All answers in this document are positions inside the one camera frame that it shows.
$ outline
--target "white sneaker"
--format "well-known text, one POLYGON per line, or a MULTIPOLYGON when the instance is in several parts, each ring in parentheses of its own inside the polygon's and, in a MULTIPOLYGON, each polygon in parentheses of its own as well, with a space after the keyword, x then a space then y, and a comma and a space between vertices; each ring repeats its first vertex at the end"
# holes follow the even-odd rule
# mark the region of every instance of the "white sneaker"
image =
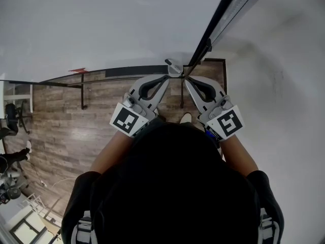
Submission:
POLYGON ((182 123, 187 123, 187 122, 192 123, 192 115, 191 115, 190 113, 186 113, 186 114, 182 117, 180 124, 182 124, 182 123))
POLYGON ((28 148, 31 153, 31 142, 29 140, 26 142, 26 148, 28 148))

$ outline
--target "chair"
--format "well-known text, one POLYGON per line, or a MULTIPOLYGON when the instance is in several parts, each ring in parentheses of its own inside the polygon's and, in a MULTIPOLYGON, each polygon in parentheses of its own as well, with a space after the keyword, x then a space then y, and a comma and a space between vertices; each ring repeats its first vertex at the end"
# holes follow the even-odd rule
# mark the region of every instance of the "chair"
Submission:
POLYGON ((5 136, 15 136, 18 133, 18 126, 24 127, 24 130, 27 134, 30 132, 26 129, 24 118, 31 118, 31 116, 23 116, 23 106, 26 101, 22 101, 21 107, 16 108, 16 106, 12 103, 7 104, 5 108, 6 112, 6 121, 8 128, 0 129, 0 139, 3 139, 5 136))

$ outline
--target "red object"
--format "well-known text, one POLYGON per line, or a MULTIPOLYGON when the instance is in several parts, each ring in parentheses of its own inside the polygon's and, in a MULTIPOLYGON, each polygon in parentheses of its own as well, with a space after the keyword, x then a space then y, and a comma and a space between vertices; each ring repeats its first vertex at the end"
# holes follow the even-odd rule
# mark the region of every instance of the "red object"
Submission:
POLYGON ((75 69, 75 70, 71 70, 72 72, 78 72, 78 73, 87 73, 89 71, 85 71, 85 68, 82 69, 75 69))

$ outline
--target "laminate flooring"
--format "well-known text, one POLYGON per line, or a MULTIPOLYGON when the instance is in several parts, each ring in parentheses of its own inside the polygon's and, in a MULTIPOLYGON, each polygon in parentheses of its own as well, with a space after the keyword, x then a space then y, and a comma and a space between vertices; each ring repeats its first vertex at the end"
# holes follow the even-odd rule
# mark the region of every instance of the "laminate flooring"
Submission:
MULTIPOLYGON (((192 75, 215 79, 223 86, 223 73, 222 62, 202 62, 192 75)), ((100 80, 105 79, 105 72, 84 76, 85 81, 100 80)), ((80 75, 74 75, 54 81, 74 83, 80 79, 80 75)), ((29 181, 29 187, 22 190, 26 196, 31 193, 40 195, 48 207, 61 198, 54 212, 63 216, 74 178, 88 171, 97 154, 116 132, 109 121, 116 104, 121 102, 133 83, 134 80, 125 80, 85 85, 86 110, 81 110, 80 90, 77 88, 34 86, 34 112, 32 120, 27 121, 30 134, 20 128, 17 136, 5 138, 8 153, 25 148, 26 140, 32 143, 30 163, 20 162, 29 181)), ((23 87, 19 86, 16 94, 23 93, 23 87)), ((159 114, 167 121, 179 122, 189 112, 195 125, 200 127, 196 121, 198 111, 185 88, 184 108, 179 107, 180 91, 180 80, 172 79, 158 106, 159 114)))

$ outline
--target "person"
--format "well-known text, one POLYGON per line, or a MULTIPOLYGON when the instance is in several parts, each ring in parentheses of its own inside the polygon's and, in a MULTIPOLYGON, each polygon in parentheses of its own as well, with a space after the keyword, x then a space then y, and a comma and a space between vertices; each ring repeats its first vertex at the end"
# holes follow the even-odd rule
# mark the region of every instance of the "person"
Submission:
POLYGON ((267 175, 237 136, 220 142, 191 123, 156 118, 135 138, 118 131, 80 175, 62 220, 62 240, 90 210, 98 243, 257 243, 260 210, 283 214, 267 175))
POLYGON ((31 142, 27 141, 26 148, 12 154, 0 154, 0 173, 7 171, 15 162, 29 160, 31 152, 31 142))

